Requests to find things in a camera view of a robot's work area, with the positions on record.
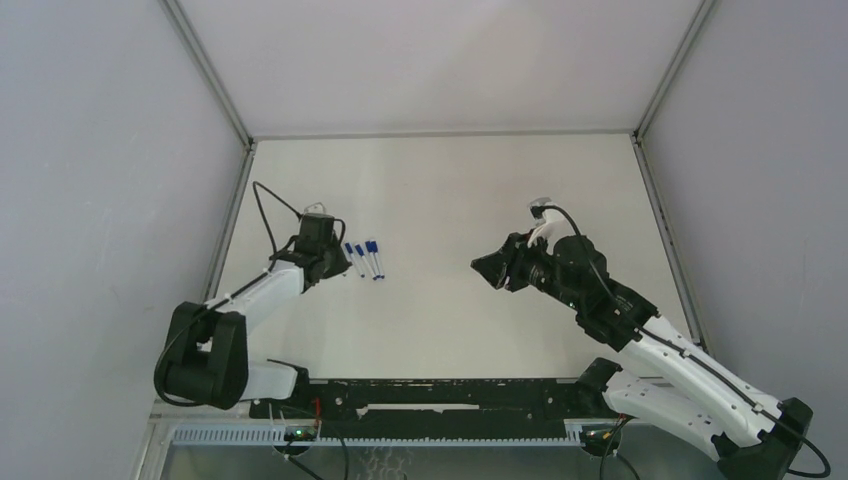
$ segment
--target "white table surface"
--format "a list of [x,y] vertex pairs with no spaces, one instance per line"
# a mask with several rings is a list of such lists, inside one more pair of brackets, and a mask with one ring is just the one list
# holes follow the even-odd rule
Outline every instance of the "white table surface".
[[[250,335],[253,358],[295,363],[313,378],[573,378],[595,357],[621,361],[569,308],[532,287],[495,291],[469,267],[529,230],[526,205],[541,196],[572,214],[613,278],[688,335],[626,135],[263,141],[250,180],[297,208],[323,202],[351,240],[375,237],[386,273],[322,281],[283,305]],[[282,244],[297,223],[264,198]],[[253,278],[270,253],[248,188],[218,291]]]

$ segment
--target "robotic arm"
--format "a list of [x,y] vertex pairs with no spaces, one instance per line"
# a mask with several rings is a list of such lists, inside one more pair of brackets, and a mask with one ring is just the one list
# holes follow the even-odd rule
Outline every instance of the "robotic arm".
[[[495,289],[531,285],[574,309],[587,335],[664,377],[676,391],[643,382],[603,358],[578,381],[597,389],[612,410],[694,445],[728,479],[783,478],[802,443],[809,445],[804,435],[812,410],[796,398],[781,402],[757,390],[686,340],[654,305],[610,278],[606,257],[550,199],[536,200],[530,210],[536,228],[510,234],[471,267]],[[549,253],[549,238],[566,220],[575,235],[557,239]]]
[[323,213],[301,215],[298,235],[271,256],[259,276],[232,294],[174,310],[153,378],[163,400],[228,409],[242,400],[291,395],[295,368],[249,361],[247,335],[287,299],[350,267],[334,231],[337,221]]

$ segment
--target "marker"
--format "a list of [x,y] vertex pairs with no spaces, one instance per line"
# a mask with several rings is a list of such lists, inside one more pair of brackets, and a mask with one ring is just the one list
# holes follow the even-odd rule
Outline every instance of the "marker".
[[374,269],[377,271],[377,278],[386,278],[386,276],[383,275],[383,268],[380,266],[380,261],[377,259],[377,241],[367,240],[365,242],[365,248],[368,250],[368,256],[371,257],[371,261],[374,262]]
[[374,258],[374,242],[371,240],[365,241],[365,251],[368,252],[365,256],[368,259],[368,264],[371,265],[371,268],[374,270],[374,279],[377,280],[379,278],[383,278],[380,274],[380,268],[377,267],[377,259]]
[[372,267],[371,263],[368,262],[368,259],[365,258],[365,251],[362,250],[362,245],[357,243],[356,245],[353,246],[353,248],[356,249],[356,253],[359,254],[359,258],[360,258],[360,260],[362,260],[362,263],[364,263],[365,265],[368,265],[368,270],[371,271],[371,276],[373,277],[373,279],[377,280],[377,272],[374,271],[374,267]]
[[351,247],[348,242],[345,242],[344,254],[347,261],[353,264],[353,268],[356,269],[356,273],[358,273],[361,278],[365,278],[365,274],[362,273],[362,268],[359,266],[359,262],[357,262],[356,258],[353,256],[353,247]]
[[374,244],[374,260],[377,261],[377,267],[380,269],[380,276],[386,278],[386,271],[383,270],[383,259],[380,258],[380,249],[377,248],[377,240],[371,240]]

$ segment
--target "white wall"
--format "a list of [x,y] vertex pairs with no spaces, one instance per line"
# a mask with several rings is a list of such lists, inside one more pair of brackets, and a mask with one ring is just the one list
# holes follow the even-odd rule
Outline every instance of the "white wall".
[[633,130],[700,0],[183,0],[256,136]]
[[722,2],[646,140],[714,350],[810,404],[833,478],[848,476],[846,25],[843,0]]
[[0,2],[0,477],[126,478],[241,145],[153,0]]
[[[380,242],[385,280],[322,281],[249,336],[251,355],[312,378],[577,378],[598,356],[653,375],[587,337],[568,307],[535,288],[495,291],[469,266],[532,228],[527,203],[540,196],[574,216],[613,278],[687,329],[627,135],[264,141],[250,180],[296,208],[323,202],[350,241]],[[271,199],[265,209],[278,245],[297,232],[285,207]],[[270,253],[245,195],[219,295]]]

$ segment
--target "black cable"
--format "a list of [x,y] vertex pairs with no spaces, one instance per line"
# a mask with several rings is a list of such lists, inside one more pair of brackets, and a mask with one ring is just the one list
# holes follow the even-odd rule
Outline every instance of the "black cable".
[[296,458],[292,457],[291,455],[289,455],[289,454],[285,454],[285,458],[286,458],[286,460],[288,460],[289,462],[291,462],[291,463],[292,463],[292,465],[294,465],[295,467],[297,467],[297,468],[299,468],[299,469],[303,470],[303,472],[304,472],[304,473],[306,473],[306,474],[307,474],[307,475],[309,475],[310,477],[314,478],[315,480],[324,480],[323,478],[321,478],[320,476],[318,476],[318,474],[317,474],[317,473],[313,472],[313,471],[312,471],[309,467],[307,467],[306,465],[304,465],[304,464],[300,463],[300,461],[299,461],[298,459],[296,459]]
[[619,461],[621,461],[621,463],[623,463],[624,466],[627,467],[628,470],[630,470],[630,473],[633,474],[633,478],[635,478],[636,480],[642,480],[642,477],[639,476],[639,472],[637,472],[636,469],[633,468],[633,464],[630,463],[629,460],[624,458],[624,455],[617,453],[615,455],[615,458],[617,458]]
[[257,192],[257,191],[256,191],[256,187],[259,187],[259,188],[261,188],[262,190],[265,190],[265,191],[266,191],[266,192],[268,192],[268,193],[269,193],[272,197],[274,197],[275,199],[277,199],[277,201],[278,201],[278,202],[280,202],[280,203],[282,203],[283,205],[285,205],[286,207],[288,207],[288,209],[289,209],[289,210],[291,210],[291,211],[292,211],[292,213],[294,213],[294,216],[295,216],[295,217],[297,217],[297,219],[298,219],[298,220],[300,220],[301,218],[303,218],[303,214],[302,214],[302,213],[298,212],[296,208],[294,208],[294,207],[292,207],[291,205],[289,205],[289,202],[287,202],[287,201],[283,200],[283,199],[282,199],[279,195],[277,195],[276,193],[274,193],[274,192],[273,192],[270,188],[266,187],[265,185],[262,185],[262,184],[261,184],[261,183],[259,183],[259,182],[253,182],[253,194],[254,194],[254,196],[256,197],[256,202],[257,202],[257,203],[260,203],[260,202],[259,202],[259,192]]
[[[289,410],[293,410],[295,412],[302,413],[309,418],[314,418],[316,420],[320,420],[318,417],[315,416],[314,413],[310,413],[306,410],[301,410],[300,408],[297,408],[297,407],[290,407],[288,405],[280,405],[280,408],[287,408]],[[347,451],[347,444],[344,443],[344,437],[342,437],[339,434],[338,430],[333,428],[331,425],[328,425],[324,421],[321,421],[321,427],[327,427],[331,431],[331,433],[334,433],[336,435],[336,437],[339,439],[339,442],[341,442],[341,444],[342,444],[342,454],[344,455],[344,458],[345,458],[344,480],[347,480],[348,475],[350,475],[350,453]]]
[[[749,397],[739,387],[734,385],[733,382],[728,380],[724,375],[721,374],[721,372],[718,372],[716,369],[714,369],[713,367],[708,365],[706,362],[704,362],[703,360],[701,360],[697,356],[686,354],[686,349],[677,346],[671,340],[667,340],[665,338],[662,338],[659,335],[656,335],[655,333],[645,329],[642,325],[639,325],[635,320],[633,320],[630,317],[627,309],[624,308],[624,305],[621,304],[621,302],[618,300],[618,297],[616,297],[615,294],[612,293],[612,290],[610,290],[609,286],[607,285],[606,280],[604,280],[603,275],[601,275],[601,273],[598,271],[598,267],[595,266],[595,262],[592,261],[592,256],[589,253],[589,249],[586,246],[586,243],[585,243],[585,240],[584,240],[585,237],[580,232],[580,229],[577,227],[577,223],[574,221],[573,218],[571,218],[571,215],[569,215],[568,212],[566,212],[564,209],[562,209],[558,205],[542,205],[540,207],[532,207],[531,210],[532,209],[535,209],[535,211],[540,212],[540,213],[544,212],[545,210],[556,210],[557,212],[561,213],[565,217],[566,220],[568,220],[568,223],[571,225],[572,230],[574,230],[574,234],[577,235],[577,238],[580,239],[579,243],[580,243],[580,247],[583,250],[583,254],[586,256],[586,259],[588,260],[589,266],[592,268],[592,272],[595,274],[595,277],[597,277],[598,281],[601,283],[601,287],[603,287],[607,296],[609,296],[609,298],[616,305],[619,306],[619,311],[623,314],[624,318],[627,321],[629,321],[630,323],[632,323],[633,326],[636,328],[636,330],[639,331],[639,333],[642,333],[645,336],[650,337],[653,340],[659,342],[660,344],[676,351],[681,357],[688,358],[689,360],[692,360],[693,362],[695,362],[696,365],[698,365],[699,367],[701,367],[704,370],[706,370],[707,372],[709,372],[713,377],[715,377],[721,383],[725,384],[731,391],[733,391],[733,393],[735,393],[737,396],[739,396],[739,398],[741,398],[745,403],[747,403],[748,406],[756,407],[757,402],[755,402],[753,399],[751,399],[751,397]],[[806,445],[810,450],[812,450],[812,452],[814,454],[816,454],[816,456],[821,461],[822,466],[824,467],[823,471],[818,472],[818,473],[800,472],[800,471],[792,470],[792,469],[787,470],[786,473],[789,473],[791,475],[796,475],[798,477],[804,477],[804,478],[827,478],[827,477],[830,476],[831,468],[830,468],[830,462],[827,460],[827,457],[825,457],[824,453],[822,453],[822,451],[819,450],[818,447],[813,445],[813,442],[809,441],[805,435],[803,435],[799,432],[796,432],[794,428],[790,428],[788,425],[786,425],[784,422],[780,421],[780,419],[776,418],[774,415],[767,412],[766,410],[754,411],[754,413],[763,415],[767,419],[771,420],[775,425],[783,428],[784,430],[789,432],[793,437],[798,439],[801,443]]]
[[[235,293],[233,293],[232,295],[229,296],[229,298],[225,298],[225,299],[221,300],[220,302],[216,303],[215,305],[213,305],[212,307],[207,308],[206,310],[200,312],[200,314],[198,314],[196,317],[194,317],[191,322],[189,322],[185,327],[180,329],[180,331],[177,332],[177,334],[174,335],[174,337],[171,340],[168,341],[168,343],[165,345],[165,348],[162,349],[162,353],[159,354],[159,358],[156,360],[156,367],[154,368],[153,371],[154,372],[159,371],[159,368],[162,366],[162,362],[165,360],[165,357],[168,355],[168,352],[170,352],[171,349],[174,348],[174,344],[177,343],[177,339],[179,339],[181,336],[185,335],[189,331],[189,329],[191,329],[191,327],[197,325],[201,320],[203,320],[207,315],[209,315],[210,312],[223,307],[228,302],[232,301],[232,299],[238,297],[239,295],[244,293],[247,289],[256,285],[260,280],[262,280],[263,278],[265,278],[267,276],[268,276],[268,274],[266,272],[262,272],[259,276],[257,276],[253,280],[247,282],[241,288],[236,290]],[[162,382],[160,382],[158,380],[158,375],[155,375],[155,374],[153,376],[153,387],[156,389],[156,394],[159,395],[159,398],[161,398],[163,402],[165,402],[169,405],[174,405],[176,407],[199,407],[200,405],[203,405],[200,402],[183,402],[181,400],[174,400],[173,398],[169,397],[168,394],[165,393],[165,386],[162,385]]]
[[342,244],[342,242],[344,242],[344,234],[347,232],[347,224],[346,224],[346,223],[344,223],[344,220],[342,220],[341,218],[337,218],[337,219],[335,219],[335,220],[333,220],[333,221],[334,221],[334,222],[339,222],[339,223],[341,223],[341,224],[342,224],[342,233],[341,233],[341,234],[339,234],[339,245],[341,245],[341,244]]
[[[615,443],[615,437],[618,436],[619,433],[621,433],[621,429],[624,428],[624,426],[627,425],[630,420],[633,420],[633,417],[628,416],[624,419],[624,421],[622,421],[621,423],[616,425],[615,428],[612,429],[612,432],[610,433],[610,436],[607,439],[607,447],[604,449],[604,454],[601,455],[601,468],[600,470],[598,470],[598,480],[604,480],[604,465],[606,464],[607,457],[609,457],[610,449],[612,449],[612,444]],[[631,469],[633,468],[633,465],[630,465],[630,462],[627,462],[626,460],[625,462],[626,465],[629,465]],[[637,480],[639,480],[639,474],[636,473],[636,470],[632,471],[633,474],[636,475]]]
[[[268,217],[265,215],[265,208],[262,206],[262,200],[259,198],[259,191],[257,190],[257,187],[265,190],[266,192],[271,194],[271,196],[273,196],[274,198],[279,200],[280,203],[282,203],[283,205],[288,207],[289,210],[294,212],[294,214],[295,214],[295,216],[297,216],[298,220],[300,220],[303,217],[303,215],[300,212],[298,212],[297,210],[295,210],[294,207],[289,205],[285,200],[280,198],[279,195],[277,195],[276,193],[271,191],[271,189],[269,189],[265,185],[262,185],[259,182],[253,182],[253,196],[256,198],[256,206],[259,208],[259,215],[262,216],[262,223],[265,225],[265,231],[268,232],[268,239],[271,240],[271,249],[273,250],[271,252],[271,254],[274,255],[274,254],[277,253],[277,241],[274,238],[274,233],[271,231],[271,225],[268,223]],[[344,222],[342,222],[342,228],[343,228],[342,229],[342,235],[344,235]],[[286,250],[287,248],[289,248],[289,246],[291,246],[291,244],[294,243],[294,241],[296,239],[297,239],[297,235],[293,235],[291,238],[289,238],[289,241],[283,246],[283,250]],[[186,325],[179,332],[177,332],[177,334],[174,335],[174,337],[171,340],[169,340],[167,344],[165,344],[165,348],[163,348],[162,353],[159,354],[159,358],[156,360],[156,367],[154,368],[154,372],[159,371],[159,368],[162,366],[162,362],[165,360],[165,357],[168,355],[168,353],[171,351],[171,349],[174,348],[174,344],[177,343],[177,339],[179,339],[181,336],[185,335],[193,326],[197,325],[201,320],[203,320],[207,315],[209,315],[210,312],[221,308],[222,306],[224,306],[228,302],[231,302],[233,299],[235,299],[236,297],[238,297],[239,295],[241,295],[242,293],[247,291],[250,287],[259,283],[260,280],[267,277],[268,272],[273,271],[276,264],[277,264],[277,260],[276,259],[272,260],[271,266],[268,267],[267,271],[262,272],[256,278],[254,278],[253,280],[244,284],[242,287],[240,287],[234,293],[229,295],[228,298],[221,300],[220,302],[216,303],[212,307],[207,308],[206,310],[201,312],[194,319],[192,319],[192,321],[188,325]],[[191,402],[191,401],[183,402],[183,401],[180,401],[180,400],[174,400],[173,398],[169,397],[168,394],[165,393],[165,386],[162,385],[162,382],[160,382],[158,380],[158,375],[155,375],[155,374],[153,376],[153,387],[156,389],[156,394],[159,395],[159,398],[161,398],[163,402],[165,402],[169,405],[174,405],[176,407],[198,407],[200,405],[203,405],[200,402]]]

